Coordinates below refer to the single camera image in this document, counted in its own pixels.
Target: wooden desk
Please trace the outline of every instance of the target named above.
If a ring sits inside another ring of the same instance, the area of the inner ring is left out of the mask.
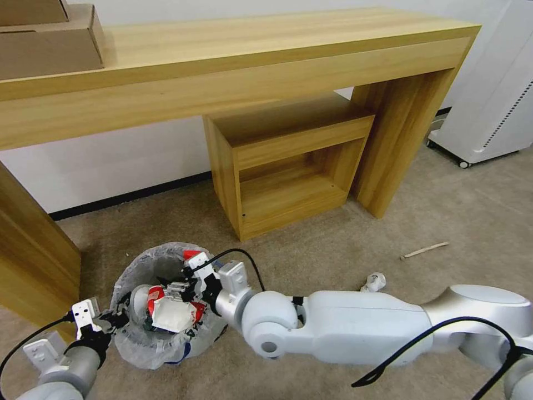
[[[355,86],[376,117],[352,193],[380,218],[478,30],[386,8],[107,28],[105,69],[0,81],[0,149]],[[43,324],[79,251],[3,166],[0,189],[0,302]]]

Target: cardboard box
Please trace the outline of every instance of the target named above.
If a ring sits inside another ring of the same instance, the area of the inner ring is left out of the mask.
[[[0,79],[103,68],[102,26],[92,4],[73,4],[70,21],[0,27]]]
[[[64,0],[0,0],[0,26],[68,21]]]

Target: white machine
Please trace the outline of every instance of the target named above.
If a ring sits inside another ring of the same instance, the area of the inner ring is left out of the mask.
[[[533,143],[533,2],[513,0],[440,129],[461,168]]]
[[[217,271],[216,279],[215,274],[199,273],[205,267],[210,270],[219,256],[200,265],[191,259],[190,265],[196,267],[183,270],[185,281],[197,284],[201,279],[203,301],[262,357],[305,353],[328,363],[379,364],[353,384],[364,386],[375,382],[390,364],[401,366],[423,353],[459,349],[475,362],[498,370],[474,399],[481,398],[509,368],[506,398],[533,397],[533,314],[530,301],[518,294],[456,285],[417,306],[385,293],[319,291],[308,297],[255,293],[242,262],[227,263]],[[205,254],[195,257],[205,259]],[[19,400],[82,400],[90,396],[113,330],[128,323],[122,310],[98,317],[90,304],[87,300],[73,306],[78,340],[64,355],[62,349],[54,351],[53,343],[46,339],[24,347],[42,374],[39,385]],[[39,364],[36,359],[48,362]]]

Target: trash can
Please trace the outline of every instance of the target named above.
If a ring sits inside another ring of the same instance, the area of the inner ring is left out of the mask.
[[[182,277],[185,250],[203,251],[208,257],[213,256],[195,244],[180,242],[165,243],[145,250],[118,278],[110,308],[117,309],[119,302],[129,298],[130,292],[140,285],[158,285]],[[188,357],[202,354],[224,333],[227,326],[209,306],[194,327],[179,333],[161,329],[149,331],[143,321],[128,316],[129,323],[116,332],[114,343],[125,361],[144,369],[157,369],[165,363],[179,364]]]

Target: wooden cabinet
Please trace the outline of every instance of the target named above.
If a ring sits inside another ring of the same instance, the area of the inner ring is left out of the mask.
[[[215,191],[240,240],[344,204],[373,120],[336,93],[204,116]]]

